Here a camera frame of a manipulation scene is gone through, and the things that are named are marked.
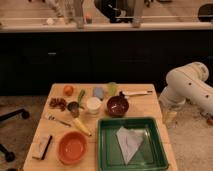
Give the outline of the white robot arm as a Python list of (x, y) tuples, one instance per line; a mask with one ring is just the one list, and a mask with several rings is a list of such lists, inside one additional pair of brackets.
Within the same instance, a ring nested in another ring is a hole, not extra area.
[(209, 70), (201, 62), (192, 62), (167, 73), (167, 86), (159, 96), (164, 124), (173, 121), (187, 99), (201, 109), (204, 117), (213, 119), (213, 87), (206, 83), (208, 77)]

